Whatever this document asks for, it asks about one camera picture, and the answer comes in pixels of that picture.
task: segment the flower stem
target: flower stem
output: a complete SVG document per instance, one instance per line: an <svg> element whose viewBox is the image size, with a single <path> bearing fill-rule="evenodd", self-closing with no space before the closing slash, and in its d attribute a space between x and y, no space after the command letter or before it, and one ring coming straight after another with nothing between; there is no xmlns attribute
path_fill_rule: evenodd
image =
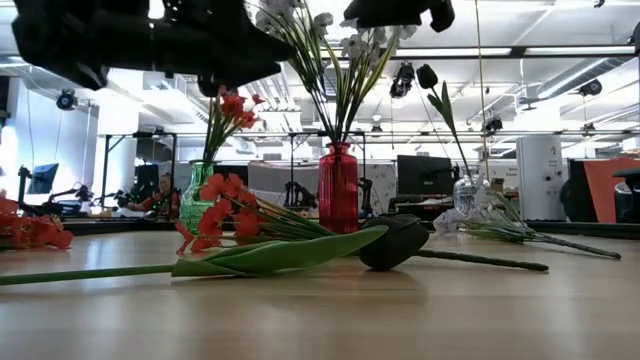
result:
<svg viewBox="0 0 640 360"><path fill-rule="evenodd" d="M602 256L614 258L614 259L617 259L617 260L620 260L622 258L622 255L620 255L617 252L602 250L602 249L594 248L592 246L577 244L577 243L573 243L571 241L562 240L562 239L558 239L558 238L554 238L554 237L546 236L546 235L542 235L542 236L537 237L535 240L533 240L533 242L544 242L544 243L547 243L547 244L553 244L553 245L558 245L558 246L566 246L566 247L570 247L570 248L573 248L573 249L586 251L586 252L589 252L589 253L592 253L592 254L602 255Z"/></svg>
<svg viewBox="0 0 640 360"><path fill-rule="evenodd" d="M81 279L96 279L96 278L103 278L103 277L170 273L173 271L173 266L174 266L173 264L170 264L170 265L136 266L136 267L114 268L114 269L63 271L63 272L26 274L26 275L7 275L7 276L0 276L0 286L33 284L33 283L54 282L54 281L81 280Z"/></svg>
<svg viewBox="0 0 640 360"><path fill-rule="evenodd" d="M533 270L533 271L549 270L549 267L547 265L539 264L539 263L488 258L484 256L458 254L458 253L452 253L452 252L446 252L446 251L419 250L416 256L420 256L424 258L457 260L457 261L471 262L476 264L521 268L521 269L527 269L527 270Z"/></svg>

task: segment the desk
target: desk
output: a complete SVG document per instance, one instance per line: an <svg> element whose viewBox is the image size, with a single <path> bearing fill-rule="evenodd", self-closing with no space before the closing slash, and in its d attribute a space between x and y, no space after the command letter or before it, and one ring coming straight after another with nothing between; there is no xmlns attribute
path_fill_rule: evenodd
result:
<svg viewBox="0 0 640 360"><path fill-rule="evenodd" d="M343 258L268 279L168 275L0 288L3 359L637 359L640 242L573 238L623 261L434 238L429 248L544 262L549 274ZM174 232L79 237L69 252L0 254L0 272L175 261Z"/></svg>

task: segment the computer monitor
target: computer monitor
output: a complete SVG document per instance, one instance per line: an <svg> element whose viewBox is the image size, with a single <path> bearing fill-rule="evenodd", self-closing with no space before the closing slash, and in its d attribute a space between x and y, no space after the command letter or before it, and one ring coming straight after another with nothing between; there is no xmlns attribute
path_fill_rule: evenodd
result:
<svg viewBox="0 0 640 360"><path fill-rule="evenodd" d="M33 169L27 194L48 194L53 188L53 180L58 172L58 164L39 165Z"/></svg>
<svg viewBox="0 0 640 360"><path fill-rule="evenodd" d="M452 195L449 158L398 155L398 195Z"/></svg>

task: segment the white wall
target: white wall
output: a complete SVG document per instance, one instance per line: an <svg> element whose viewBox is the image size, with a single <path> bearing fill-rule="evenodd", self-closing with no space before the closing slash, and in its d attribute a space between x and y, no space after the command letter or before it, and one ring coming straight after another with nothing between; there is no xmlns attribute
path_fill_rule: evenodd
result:
<svg viewBox="0 0 640 360"><path fill-rule="evenodd" d="M10 82L8 110L11 118L2 131L0 145L0 164L5 170L5 176L0 177L0 188L5 188L10 198L18 197L17 174L21 165L32 170L34 165L59 163L53 192L69 190L76 182L93 182L97 129L95 117L91 117L87 136L86 113L59 110L53 100L29 91L19 78ZM26 195L25 201L38 204L47 198L46 195Z"/></svg>

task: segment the red glass vase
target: red glass vase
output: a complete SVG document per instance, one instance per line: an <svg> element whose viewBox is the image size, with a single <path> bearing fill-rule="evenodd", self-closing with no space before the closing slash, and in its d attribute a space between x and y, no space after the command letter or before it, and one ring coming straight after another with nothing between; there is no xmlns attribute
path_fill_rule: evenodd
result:
<svg viewBox="0 0 640 360"><path fill-rule="evenodd" d="M331 143L320 159L320 225L338 234L358 231L358 161L348 143Z"/></svg>

